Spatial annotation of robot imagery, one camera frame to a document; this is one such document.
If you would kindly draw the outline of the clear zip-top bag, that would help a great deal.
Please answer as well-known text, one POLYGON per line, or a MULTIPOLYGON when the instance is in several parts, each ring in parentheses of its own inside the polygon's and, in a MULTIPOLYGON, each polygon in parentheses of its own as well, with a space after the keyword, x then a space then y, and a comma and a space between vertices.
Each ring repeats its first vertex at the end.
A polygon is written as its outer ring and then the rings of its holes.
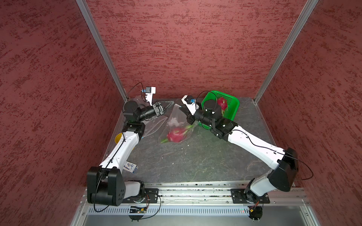
MULTIPOLYGON (((135 98, 133 98, 133 100, 138 103, 140 108, 150 106, 149 102, 144 102, 141 96, 136 96, 135 98)), ((151 118, 147 118, 146 120, 144 120, 143 123, 145 124, 145 130, 143 138, 156 133, 164 124, 164 122, 166 122, 167 119, 168 119, 167 116, 161 115, 161 116, 153 116, 151 118)))
POLYGON ((191 137, 194 128, 195 125, 190 125, 187 122, 187 117, 182 111, 182 107, 178 104, 174 104, 171 115, 159 137, 159 142, 161 144, 184 142, 191 137))

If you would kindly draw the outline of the bag dragon fruit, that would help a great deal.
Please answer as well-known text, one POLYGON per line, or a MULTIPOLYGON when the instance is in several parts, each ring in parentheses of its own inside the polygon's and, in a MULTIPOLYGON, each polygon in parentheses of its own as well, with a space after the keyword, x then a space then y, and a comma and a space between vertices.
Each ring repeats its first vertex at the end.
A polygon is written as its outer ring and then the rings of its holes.
POLYGON ((193 132, 193 125, 188 125, 185 127, 176 127, 170 130, 167 134, 167 137, 161 140, 162 143, 173 142, 181 143, 186 140, 193 132))

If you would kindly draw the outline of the clear zip-top bag front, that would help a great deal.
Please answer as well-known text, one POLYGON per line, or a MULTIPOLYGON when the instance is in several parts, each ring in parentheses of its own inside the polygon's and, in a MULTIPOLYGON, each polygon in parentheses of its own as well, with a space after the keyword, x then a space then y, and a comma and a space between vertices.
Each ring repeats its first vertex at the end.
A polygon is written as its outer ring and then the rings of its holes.
MULTIPOLYGON (((140 108, 150 106, 149 102, 144 102, 141 96, 136 96, 135 98, 133 98, 133 100, 138 103, 140 108)), ((167 119, 168 119, 167 116, 161 115, 161 116, 153 116, 151 118, 147 118, 146 120, 144 120, 143 123, 145 124, 145 130, 143 138, 156 133, 164 124, 164 122, 166 122, 167 119)))

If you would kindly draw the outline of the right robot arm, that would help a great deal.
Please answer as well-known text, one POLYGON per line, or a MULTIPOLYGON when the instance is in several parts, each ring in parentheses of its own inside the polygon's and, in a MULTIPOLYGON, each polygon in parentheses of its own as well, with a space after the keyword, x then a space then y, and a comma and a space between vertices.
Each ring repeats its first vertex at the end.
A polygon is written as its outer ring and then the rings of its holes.
POLYGON ((200 104, 191 95, 182 98, 182 112, 187 122, 199 122, 209 127, 217 138, 237 145, 262 160, 270 170, 268 173, 252 179, 244 190, 243 197, 248 203, 258 203, 268 192, 280 190, 289 192, 298 173, 297 152, 286 150, 247 132, 234 121, 222 116, 221 107, 215 100, 200 104))

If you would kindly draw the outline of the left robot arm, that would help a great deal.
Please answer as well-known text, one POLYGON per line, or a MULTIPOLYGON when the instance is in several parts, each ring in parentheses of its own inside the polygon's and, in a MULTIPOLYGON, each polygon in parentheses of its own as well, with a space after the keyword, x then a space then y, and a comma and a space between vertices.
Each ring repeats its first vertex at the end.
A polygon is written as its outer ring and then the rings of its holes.
POLYGON ((135 101, 123 107, 125 123, 120 141, 109 156, 97 167, 87 172, 87 201, 93 205, 119 206, 124 199, 142 202, 146 199, 142 181, 125 181, 123 167, 132 150, 143 137, 146 119, 164 115, 174 105, 173 101, 155 102, 144 108, 135 101))

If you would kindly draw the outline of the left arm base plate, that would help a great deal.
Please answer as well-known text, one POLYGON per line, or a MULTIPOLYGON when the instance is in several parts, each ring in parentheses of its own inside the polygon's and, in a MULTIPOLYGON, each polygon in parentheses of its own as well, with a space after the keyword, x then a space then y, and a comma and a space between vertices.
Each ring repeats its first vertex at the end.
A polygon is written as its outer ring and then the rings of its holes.
POLYGON ((157 188, 146 188, 145 195, 142 198, 129 197, 123 200, 122 204, 155 204, 159 201, 158 198, 159 189, 157 188))

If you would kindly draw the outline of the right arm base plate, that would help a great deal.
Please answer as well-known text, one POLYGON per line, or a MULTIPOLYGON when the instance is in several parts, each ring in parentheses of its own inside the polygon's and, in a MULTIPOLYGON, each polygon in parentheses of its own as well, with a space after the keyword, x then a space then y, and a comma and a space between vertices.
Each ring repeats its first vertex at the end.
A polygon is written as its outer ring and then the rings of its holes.
POLYGON ((250 189, 231 189, 231 198, 234 204, 269 204, 267 193, 263 196, 254 194, 250 189))

